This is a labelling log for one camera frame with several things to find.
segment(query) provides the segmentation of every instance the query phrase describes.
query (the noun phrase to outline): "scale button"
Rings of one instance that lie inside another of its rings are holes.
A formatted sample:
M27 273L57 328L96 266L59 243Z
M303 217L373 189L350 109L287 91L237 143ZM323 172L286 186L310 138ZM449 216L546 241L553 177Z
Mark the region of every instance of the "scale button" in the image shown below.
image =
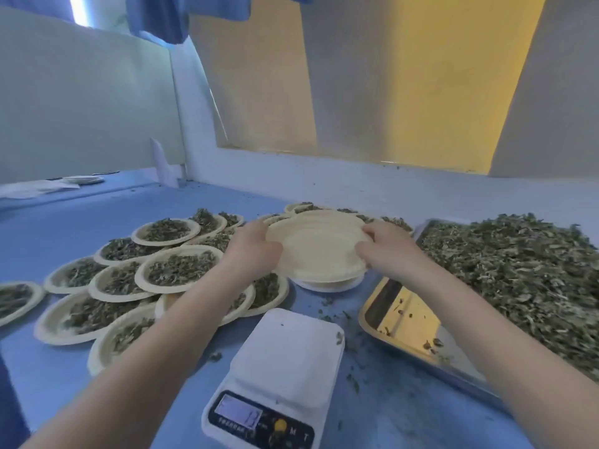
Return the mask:
M287 430L287 422L285 422L285 419L277 419L274 423L274 431L284 433L285 430Z

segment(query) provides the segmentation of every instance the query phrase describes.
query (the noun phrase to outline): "hand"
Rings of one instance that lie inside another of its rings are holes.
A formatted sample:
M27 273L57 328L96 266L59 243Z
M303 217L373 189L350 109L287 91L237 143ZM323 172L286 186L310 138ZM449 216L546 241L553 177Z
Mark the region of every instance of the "hand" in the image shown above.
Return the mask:
M235 271L242 271L248 279L264 277L277 267L283 245L266 240L267 226L253 220L236 230L222 261Z
M388 222L373 222L364 225L362 230L374 242L358 242L358 256L387 277L407 281L412 273L431 262L400 227Z

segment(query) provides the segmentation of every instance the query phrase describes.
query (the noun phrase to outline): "stack of paper plates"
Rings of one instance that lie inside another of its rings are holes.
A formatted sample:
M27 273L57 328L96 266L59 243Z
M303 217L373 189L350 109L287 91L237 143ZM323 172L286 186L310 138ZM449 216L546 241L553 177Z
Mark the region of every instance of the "stack of paper plates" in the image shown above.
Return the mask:
M310 211L269 227L268 241L283 244L277 273L296 284L320 292L356 286L366 271L355 252L356 242L371 241L363 222L337 211Z

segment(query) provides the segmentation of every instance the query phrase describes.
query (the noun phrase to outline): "digital kitchen scale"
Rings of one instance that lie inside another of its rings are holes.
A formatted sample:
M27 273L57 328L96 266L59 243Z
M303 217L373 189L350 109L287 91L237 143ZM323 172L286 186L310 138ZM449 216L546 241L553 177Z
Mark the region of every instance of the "digital kitchen scale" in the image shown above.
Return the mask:
M335 323L269 310L204 408L202 430L233 449L318 449L344 347Z

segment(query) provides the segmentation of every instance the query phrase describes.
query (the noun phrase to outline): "blue cloth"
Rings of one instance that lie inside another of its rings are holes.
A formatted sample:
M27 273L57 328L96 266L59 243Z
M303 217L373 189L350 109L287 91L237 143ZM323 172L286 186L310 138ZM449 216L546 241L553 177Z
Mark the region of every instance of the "blue cloth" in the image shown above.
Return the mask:
M0 354L0 447L16 449L29 438L29 435L8 370Z
M0 0L0 5L74 21L71 0Z
M131 33L142 36L147 31L170 44L181 44L187 38L188 14L236 21L248 20L251 14L251 0L126 0L126 6Z

